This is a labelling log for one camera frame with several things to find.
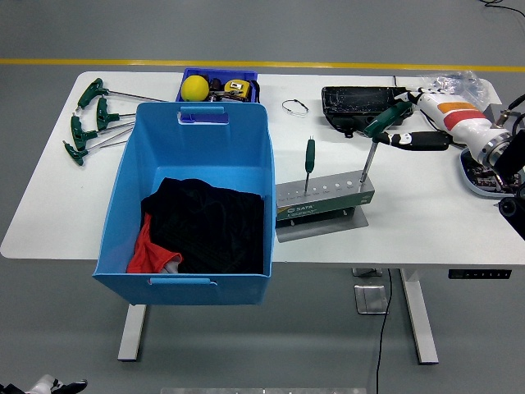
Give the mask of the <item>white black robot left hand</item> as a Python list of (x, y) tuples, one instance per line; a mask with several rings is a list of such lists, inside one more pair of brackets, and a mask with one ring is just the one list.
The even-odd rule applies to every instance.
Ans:
[(85, 379), (78, 380), (73, 383), (63, 383), (58, 378), (52, 375), (43, 375), (37, 383), (35, 383), (25, 393), (29, 394), (77, 394), (81, 393), (88, 386), (88, 381)]

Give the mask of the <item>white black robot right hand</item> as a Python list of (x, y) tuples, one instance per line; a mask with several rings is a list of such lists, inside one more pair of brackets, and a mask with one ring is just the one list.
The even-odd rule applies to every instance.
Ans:
[[(523, 148), (523, 138), (496, 126), (483, 112), (457, 94), (419, 89), (395, 97), (396, 103), (375, 117), (364, 134), (375, 143), (409, 151), (443, 151), (451, 143), (464, 144), (472, 157), (490, 167), (510, 166)], [(388, 131), (405, 113), (416, 108), (437, 131)]]

